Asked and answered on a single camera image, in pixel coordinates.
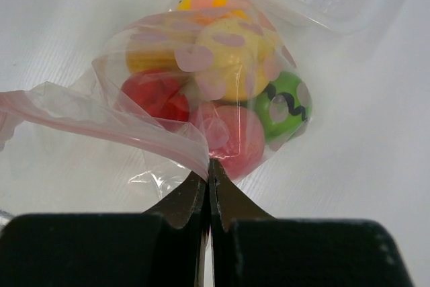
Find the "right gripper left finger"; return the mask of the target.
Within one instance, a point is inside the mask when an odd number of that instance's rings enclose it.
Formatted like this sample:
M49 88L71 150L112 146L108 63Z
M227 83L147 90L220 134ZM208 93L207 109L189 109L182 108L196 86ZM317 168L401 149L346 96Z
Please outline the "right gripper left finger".
M18 216L1 231L1 285L201 286L207 211L191 173L142 213Z

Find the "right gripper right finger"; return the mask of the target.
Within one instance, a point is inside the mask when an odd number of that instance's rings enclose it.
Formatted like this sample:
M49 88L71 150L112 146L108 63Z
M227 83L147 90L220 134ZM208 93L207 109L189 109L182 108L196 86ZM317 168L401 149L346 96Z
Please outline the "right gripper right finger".
M216 286L412 286L398 247L378 222L278 219L209 166Z

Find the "clear zip top bag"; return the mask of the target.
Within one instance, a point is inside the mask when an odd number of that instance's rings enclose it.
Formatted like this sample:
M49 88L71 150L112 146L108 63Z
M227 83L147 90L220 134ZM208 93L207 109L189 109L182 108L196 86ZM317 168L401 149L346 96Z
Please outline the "clear zip top bag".
M158 200L218 160L242 179L301 134L307 85L249 0L182 0L113 36L72 85L1 94L1 201Z

